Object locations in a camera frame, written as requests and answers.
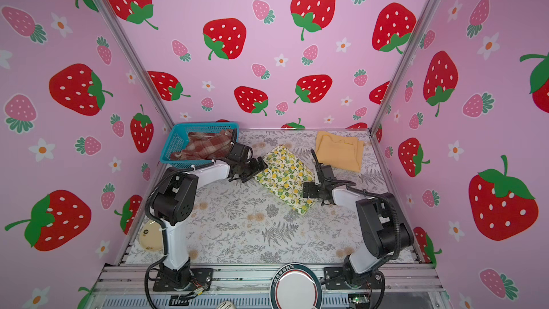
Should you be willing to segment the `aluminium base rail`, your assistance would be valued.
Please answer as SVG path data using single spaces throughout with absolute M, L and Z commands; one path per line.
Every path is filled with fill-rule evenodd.
M 85 308 L 216 308 L 230 300 L 237 308 L 270 308 L 270 283 L 279 265 L 211 264 L 210 287 L 193 300 L 182 300 L 182 291 L 144 292 L 145 266 L 105 267 L 91 290 Z M 382 308 L 451 308 L 433 266 L 388 263 Z

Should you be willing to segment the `aluminium frame post right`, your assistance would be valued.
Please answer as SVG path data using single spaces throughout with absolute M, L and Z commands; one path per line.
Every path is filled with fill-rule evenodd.
M 400 82 L 405 77 L 405 73 L 407 72 L 407 69 L 411 65 L 412 58 L 419 47 L 420 39 L 423 36 L 423 34 L 426 32 L 427 28 L 429 27 L 430 22 L 433 19 L 433 16 L 436 13 L 437 8 L 439 7 L 441 1 L 442 0 L 426 0 L 425 1 L 423 10 L 421 11 L 421 14 L 417 19 L 417 24 L 414 29 L 414 32 L 412 33 L 409 42 L 406 44 L 406 48 L 403 52 L 403 55 L 400 61 L 397 63 L 397 67 L 393 74 L 393 78 L 390 80 L 388 89 L 384 95 L 380 109 L 378 110 L 375 120 L 373 121 L 373 124 L 370 127 L 371 136 L 373 136 L 377 132 L 380 124 L 382 123 L 385 113 L 387 112 L 387 109 L 389 107 L 389 104 L 393 100 L 393 97 L 395 96 L 395 93 L 398 87 L 400 86 Z

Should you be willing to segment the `aluminium frame post left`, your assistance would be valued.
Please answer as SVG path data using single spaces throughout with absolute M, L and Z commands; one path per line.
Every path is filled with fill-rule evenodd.
M 147 73 L 143 63 L 141 62 L 139 55 L 136 53 L 135 48 L 133 47 L 129 37 L 125 33 L 123 27 L 119 23 L 119 17 L 114 13 L 113 9 L 110 7 L 108 0 L 93 0 L 97 5 L 99 13 L 102 15 L 106 25 L 110 29 L 114 38 L 117 41 L 117 44 L 120 46 L 125 58 L 127 59 L 130 67 L 137 75 L 138 80 L 140 81 L 142 87 L 147 92 L 149 99 L 151 100 L 154 108 L 161 116 L 164 124 L 166 124 L 168 130 L 171 130 L 174 127 L 174 121 L 168 113 L 166 107 L 162 104 L 162 100 L 158 95 L 156 88 Z

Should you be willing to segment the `lemon print skirt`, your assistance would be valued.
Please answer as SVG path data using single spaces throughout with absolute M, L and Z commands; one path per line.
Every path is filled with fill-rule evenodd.
M 267 169 L 255 179 L 300 215 L 305 215 L 313 201 L 304 199 L 303 184 L 313 182 L 313 172 L 287 147 L 280 145 L 263 157 Z

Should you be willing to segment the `aluminium frame post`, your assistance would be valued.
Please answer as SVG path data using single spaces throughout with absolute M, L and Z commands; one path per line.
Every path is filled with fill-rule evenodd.
M 140 81 L 142 87 L 147 92 L 149 99 L 151 100 L 154 108 L 161 116 L 164 124 L 166 124 L 168 130 L 171 130 L 174 127 L 174 121 L 168 113 L 166 107 L 162 104 L 162 100 L 158 95 L 156 88 L 147 73 L 143 63 L 141 62 L 139 55 L 136 53 L 135 48 L 133 47 L 129 37 L 125 33 L 123 27 L 119 23 L 119 17 L 114 13 L 113 9 L 110 7 L 108 0 L 93 0 L 97 5 L 99 13 L 102 15 L 106 25 L 110 29 L 114 38 L 117 41 L 117 44 L 120 46 L 125 58 L 127 59 L 130 67 L 137 75 L 138 80 Z
M 423 34 L 426 32 L 427 28 L 429 27 L 430 22 L 433 19 L 433 16 L 436 13 L 437 8 L 439 7 L 441 1 L 442 0 L 426 0 L 425 1 L 423 10 L 421 11 L 421 14 L 417 19 L 417 24 L 414 29 L 414 32 L 412 33 L 409 42 L 406 44 L 406 48 L 403 52 L 403 55 L 400 61 L 397 63 L 397 67 L 393 74 L 393 78 L 390 80 L 388 89 L 384 95 L 380 109 L 378 110 L 375 120 L 373 121 L 373 124 L 370 127 L 371 136 L 373 136 L 377 132 L 380 124 L 382 123 L 385 113 L 387 112 L 387 109 L 389 107 L 389 104 L 393 100 L 393 97 L 395 96 L 395 93 L 398 87 L 400 86 L 400 82 L 405 77 L 405 73 L 407 72 L 407 69 L 411 65 L 412 58 L 419 47 L 420 39 L 423 36 Z

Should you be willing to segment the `yellow skirt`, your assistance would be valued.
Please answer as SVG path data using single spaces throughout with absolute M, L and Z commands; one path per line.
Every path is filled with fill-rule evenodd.
M 357 137 L 343 137 L 320 131 L 315 142 L 317 160 L 342 170 L 359 173 L 363 165 L 365 143 Z

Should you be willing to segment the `teal plastic basket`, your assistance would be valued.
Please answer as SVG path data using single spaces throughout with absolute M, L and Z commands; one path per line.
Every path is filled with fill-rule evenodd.
M 190 160 L 173 160 L 173 153 L 180 153 L 190 143 L 189 134 L 191 132 L 201 133 L 219 133 L 222 130 L 233 130 L 236 134 L 235 140 L 238 141 L 239 125 L 235 122 L 192 122 L 176 124 L 168 135 L 167 141 L 162 150 L 160 162 L 170 164 L 177 168 L 187 168 L 199 165 L 204 165 L 212 161 L 212 159 L 204 160 L 198 157 L 192 157 Z

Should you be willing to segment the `red plaid skirt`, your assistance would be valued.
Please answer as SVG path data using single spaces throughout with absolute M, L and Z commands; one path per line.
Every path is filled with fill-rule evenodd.
M 233 130 L 190 132 L 187 146 L 172 152 L 170 160 L 220 160 L 227 157 L 231 147 Z

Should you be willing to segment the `white chocolate drizzled donut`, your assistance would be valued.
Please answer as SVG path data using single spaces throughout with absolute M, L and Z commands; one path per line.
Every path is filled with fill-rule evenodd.
M 216 309 L 236 309 L 235 304 L 232 301 L 226 300 L 221 302 Z

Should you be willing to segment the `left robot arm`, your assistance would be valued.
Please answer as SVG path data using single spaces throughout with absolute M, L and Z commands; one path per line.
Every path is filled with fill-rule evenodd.
M 157 262 L 161 279 L 178 288 L 192 282 L 187 250 L 187 223 L 197 190 L 218 180 L 245 183 L 267 170 L 262 157 L 251 147 L 233 142 L 227 157 L 192 163 L 187 168 L 170 168 L 155 185 L 146 201 L 146 216 L 160 225 L 163 257 Z

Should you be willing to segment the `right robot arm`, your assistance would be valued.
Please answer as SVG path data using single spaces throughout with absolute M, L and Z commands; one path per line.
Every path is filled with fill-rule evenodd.
M 343 277 L 350 286 L 361 286 L 414 244 L 413 230 L 393 194 L 360 190 L 354 182 L 338 180 L 329 165 L 317 164 L 315 170 L 315 181 L 303 184 L 303 197 L 346 207 L 358 217 L 363 244 L 345 258 Z

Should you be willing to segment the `white plate green rim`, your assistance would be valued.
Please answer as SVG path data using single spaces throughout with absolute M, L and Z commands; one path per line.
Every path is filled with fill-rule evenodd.
M 288 263 L 275 273 L 269 295 L 273 309 L 320 309 L 323 304 L 318 277 L 300 263 Z

